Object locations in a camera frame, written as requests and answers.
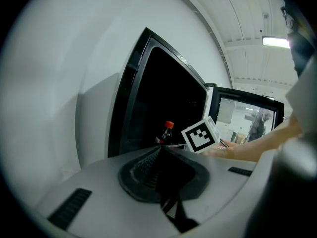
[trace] fluorescent light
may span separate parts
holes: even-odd
[[[274,46],[289,49],[289,42],[283,38],[263,36],[262,42],[264,46]]]

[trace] person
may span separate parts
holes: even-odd
[[[294,11],[296,11],[295,5],[291,0],[284,1],[285,6],[281,8],[283,13],[282,16],[285,18],[286,27],[288,29],[287,39],[290,43],[295,70],[300,77],[315,50],[309,41],[304,25],[296,18],[296,14],[294,13]],[[292,113],[288,120],[285,120],[263,137],[242,145],[237,145],[224,140],[229,147],[209,149],[205,151],[203,155],[257,162],[263,152],[277,149],[288,139],[300,136],[301,133],[302,131],[297,118]]]

